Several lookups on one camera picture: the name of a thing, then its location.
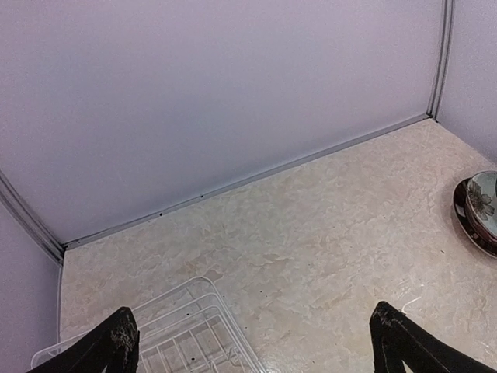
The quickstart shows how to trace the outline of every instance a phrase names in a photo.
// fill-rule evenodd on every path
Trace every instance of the floral bowl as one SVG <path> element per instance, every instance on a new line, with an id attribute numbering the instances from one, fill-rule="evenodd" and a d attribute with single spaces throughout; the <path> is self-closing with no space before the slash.
<path id="1" fill-rule="evenodd" d="M 477 173 L 467 182 L 466 191 L 470 223 L 492 243 L 497 242 L 497 172 Z"/>

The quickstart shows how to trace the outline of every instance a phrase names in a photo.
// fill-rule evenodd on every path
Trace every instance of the dark plate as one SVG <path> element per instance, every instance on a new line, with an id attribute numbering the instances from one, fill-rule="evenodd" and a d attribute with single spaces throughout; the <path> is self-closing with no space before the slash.
<path id="1" fill-rule="evenodd" d="M 463 227 L 464 233 L 467 237 L 484 253 L 493 258 L 497 258 L 497 246 L 486 242 L 471 226 L 466 218 L 466 211 L 464 205 L 466 201 L 466 184 L 469 179 L 463 180 L 457 184 L 454 191 L 454 210 L 456 211 L 457 220 L 459 220 Z"/>

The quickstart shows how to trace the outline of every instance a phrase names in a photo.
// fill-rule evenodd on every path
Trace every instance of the floor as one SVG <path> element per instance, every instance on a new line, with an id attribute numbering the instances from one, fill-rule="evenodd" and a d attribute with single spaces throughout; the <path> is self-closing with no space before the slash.
<path id="1" fill-rule="evenodd" d="M 380 300 L 497 368 L 497 261 L 451 207 L 490 168 L 425 120 L 72 250 L 61 336 L 205 275 L 268 372 L 373 371 Z"/>

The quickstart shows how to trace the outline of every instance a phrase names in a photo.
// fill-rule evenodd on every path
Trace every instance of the white dish rack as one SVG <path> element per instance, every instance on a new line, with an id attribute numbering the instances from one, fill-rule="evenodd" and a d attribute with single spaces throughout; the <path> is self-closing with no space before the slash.
<path id="1" fill-rule="evenodd" d="M 194 277 L 133 309 L 140 330 L 138 372 L 266 373 L 214 283 Z M 34 354 L 31 368 L 86 333 Z"/>

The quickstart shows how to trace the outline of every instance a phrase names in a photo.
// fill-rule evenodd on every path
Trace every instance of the flower pattern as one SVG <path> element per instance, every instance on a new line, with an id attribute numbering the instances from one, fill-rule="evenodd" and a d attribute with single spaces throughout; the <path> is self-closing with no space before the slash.
<path id="1" fill-rule="evenodd" d="M 481 186 L 474 180 L 470 180 L 467 189 L 467 196 L 474 208 L 474 212 L 481 220 L 488 220 L 488 216 L 493 216 L 495 209 L 490 205 L 492 199 L 487 194 L 481 194 Z"/>

